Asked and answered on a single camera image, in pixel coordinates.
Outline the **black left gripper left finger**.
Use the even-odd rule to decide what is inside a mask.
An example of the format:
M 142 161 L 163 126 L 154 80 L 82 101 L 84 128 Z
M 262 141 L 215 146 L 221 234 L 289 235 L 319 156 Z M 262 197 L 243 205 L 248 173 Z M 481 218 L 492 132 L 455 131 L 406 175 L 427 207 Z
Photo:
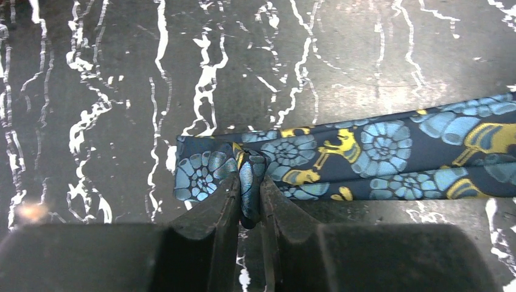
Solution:
M 2 291 L 232 291 L 240 181 L 167 224 L 31 224 L 1 242 Z

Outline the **blue floral tie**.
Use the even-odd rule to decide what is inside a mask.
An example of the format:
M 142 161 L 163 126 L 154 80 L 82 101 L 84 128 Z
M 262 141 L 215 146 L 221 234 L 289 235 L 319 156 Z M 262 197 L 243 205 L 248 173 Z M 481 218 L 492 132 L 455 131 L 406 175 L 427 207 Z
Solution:
M 174 195 L 200 202 L 236 173 L 241 223 L 269 177 L 292 200 L 515 196 L 515 94 L 286 130 L 178 136 Z

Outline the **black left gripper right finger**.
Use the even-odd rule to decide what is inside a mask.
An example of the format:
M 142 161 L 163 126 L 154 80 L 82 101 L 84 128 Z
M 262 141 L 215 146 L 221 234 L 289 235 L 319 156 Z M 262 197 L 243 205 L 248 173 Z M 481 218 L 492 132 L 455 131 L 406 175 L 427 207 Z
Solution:
M 260 203 L 267 291 L 498 291 L 454 225 L 322 223 L 271 178 Z

